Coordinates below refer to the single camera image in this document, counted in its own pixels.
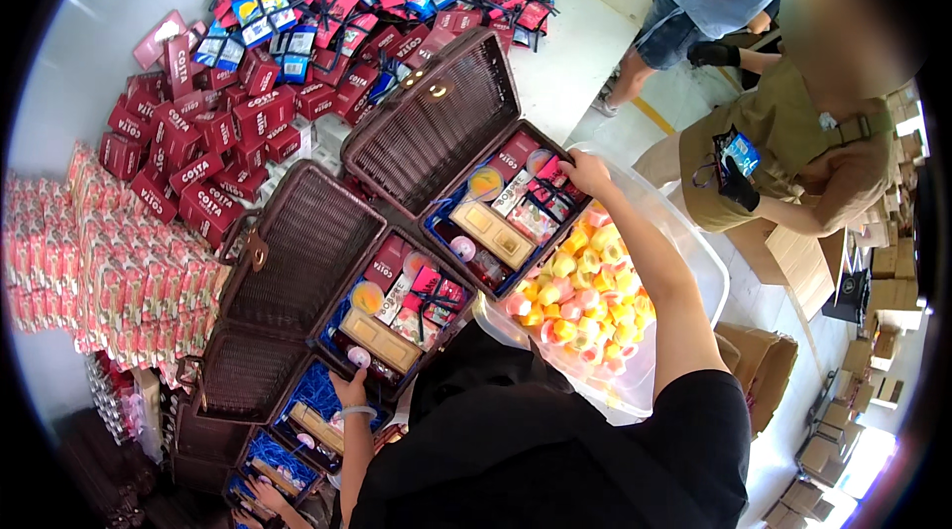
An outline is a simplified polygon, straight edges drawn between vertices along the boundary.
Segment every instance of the basket handle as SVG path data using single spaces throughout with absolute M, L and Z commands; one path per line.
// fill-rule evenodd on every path
M 222 245 L 218 248 L 218 261 L 221 264 L 234 266 L 238 263 L 238 259 L 236 257 L 229 256 L 229 253 L 232 251 L 232 246 L 238 239 L 238 235 L 241 234 L 241 231 L 244 229 L 244 224 L 247 222 L 247 220 L 260 215 L 261 209 L 248 209 L 232 223 L 232 229 L 229 230 L 229 234 L 224 240 L 222 240 Z

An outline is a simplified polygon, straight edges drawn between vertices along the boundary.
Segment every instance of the clear plastic bin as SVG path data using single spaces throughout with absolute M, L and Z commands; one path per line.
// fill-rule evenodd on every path
M 625 193 L 628 201 L 671 240 L 694 273 L 711 325 L 717 322 L 727 300 L 729 281 L 727 267 L 710 244 L 668 199 L 634 170 L 614 164 L 609 156 L 601 154 L 591 143 L 580 142 L 573 148 L 601 157 L 612 181 Z M 482 330 L 501 344 L 530 348 L 526 330 L 509 317 L 504 308 L 485 296 L 480 295 L 476 300 L 473 316 Z M 619 377 L 599 378 L 593 374 L 595 370 L 592 366 L 580 362 L 577 357 L 565 356 L 562 347 L 539 345 L 539 350 L 546 361 L 575 380 L 573 384 L 576 389 L 589 400 L 636 417 L 648 417 L 651 415 L 651 394 L 654 389 L 655 327 L 656 324 L 652 322 L 645 330 L 645 338 L 638 344 L 638 353 L 627 361 L 625 374 Z

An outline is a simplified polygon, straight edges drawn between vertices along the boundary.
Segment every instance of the brown wicker basket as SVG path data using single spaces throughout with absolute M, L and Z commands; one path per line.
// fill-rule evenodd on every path
M 438 56 L 414 70 L 376 114 L 349 136 L 341 154 L 348 170 L 404 215 L 417 221 L 424 237 L 470 284 L 486 296 L 501 299 L 517 283 L 495 294 L 479 281 L 438 238 L 424 227 L 439 208 L 436 202 L 450 196 L 473 172 L 498 151 L 517 131 L 528 133 L 541 147 L 571 161 L 527 120 L 519 119 L 519 97 L 512 82 L 506 55 L 496 34 L 484 27 L 470 29 Z M 535 258 L 538 263 L 570 231 L 590 199 L 559 226 Z

